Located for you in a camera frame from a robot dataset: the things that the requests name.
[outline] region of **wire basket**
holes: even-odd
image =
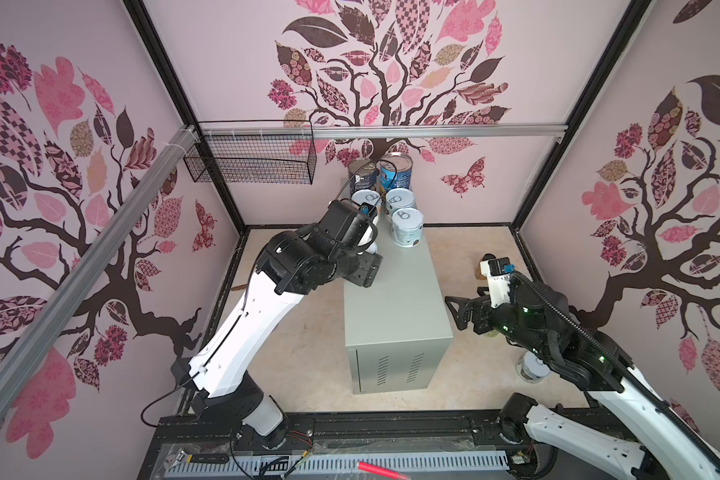
[[[202,137],[210,155],[201,154],[205,147],[200,142],[184,157],[195,182],[211,182],[220,174],[225,182],[312,184],[317,164],[312,122],[231,120],[203,123]],[[218,165],[219,173],[213,171],[213,161]]]

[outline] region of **red pen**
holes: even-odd
[[[381,476],[387,477],[387,478],[395,478],[396,480],[411,480],[411,477],[409,477],[407,475],[397,473],[393,470],[387,470],[386,468],[377,467],[375,465],[371,465],[370,463],[359,462],[358,468],[360,470],[363,470],[364,472],[373,473],[375,475],[381,475]]]

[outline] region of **can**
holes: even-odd
[[[387,222],[392,222],[392,215],[399,208],[416,208],[416,196],[407,188],[393,188],[387,192],[387,200],[384,202],[384,213]]]
[[[352,201],[355,202],[357,205],[369,204],[375,206],[375,208],[372,209],[375,210],[374,215],[370,215],[372,210],[369,210],[366,206],[360,207],[360,211],[367,216],[370,216],[371,218],[373,218],[374,216],[378,216],[382,212],[382,196],[374,190],[370,190],[367,188],[363,190],[358,190],[354,194],[352,194]]]
[[[401,208],[392,215],[392,241],[397,246],[411,247],[422,239],[424,216],[415,208]]]
[[[413,160],[407,154],[397,151],[384,154],[378,162],[378,169],[381,178],[382,193],[393,188],[411,189]]]
[[[358,190],[376,190],[376,162],[365,165],[368,158],[362,157],[349,162],[349,194]]]

